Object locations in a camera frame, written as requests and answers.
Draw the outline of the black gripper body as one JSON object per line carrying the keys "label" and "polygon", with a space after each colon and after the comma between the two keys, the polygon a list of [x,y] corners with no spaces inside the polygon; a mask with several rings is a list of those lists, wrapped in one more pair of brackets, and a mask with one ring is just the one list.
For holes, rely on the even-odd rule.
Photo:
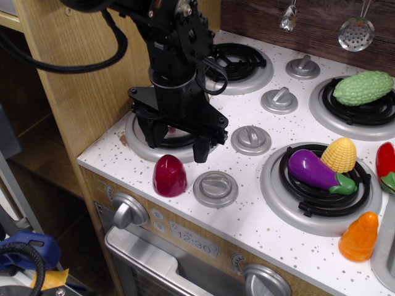
{"label": "black gripper body", "polygon": [[166,80],[152,72],[152,87],[132,87],[132,111],[147,117],[164,116],[168,126],[192,134],[212,138],[215,145],[224,144],[228,120],[207,100],[203,74],[194,74],[184,82]]}

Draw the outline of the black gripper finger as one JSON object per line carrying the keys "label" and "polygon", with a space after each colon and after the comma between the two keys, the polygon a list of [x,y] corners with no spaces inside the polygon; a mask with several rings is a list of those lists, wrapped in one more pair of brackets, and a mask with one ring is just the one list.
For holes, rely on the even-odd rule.
{"label": "black gripper finger", "polygon": [[215,141],[212,138],[204,136],[195,137],[193,144],[194,161],[196,163],[205,163],[214,145]]}
{"label": "black gripper finger", "polygon": [[151,148],[159,147],[168,133],[168,124],[164,121],[163,115],[156,117],[138,115],[138,124]]}

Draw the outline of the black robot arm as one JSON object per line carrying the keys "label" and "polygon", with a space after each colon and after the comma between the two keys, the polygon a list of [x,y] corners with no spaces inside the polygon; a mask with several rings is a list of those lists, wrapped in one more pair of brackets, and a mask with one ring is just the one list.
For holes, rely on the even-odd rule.
{"label": "black robot arm", "polygon": [[146,43],[152,87],[131,88],[132,111],[149,147],[162,144],[169,127],[194,137],[193,157],[204,163],[214,146],[227,139],[227,118],[209,95],[227,88],[227,73],[210,54],[214,32],[197,1],[64,1],[80,12],[108,10],[129,16]]}

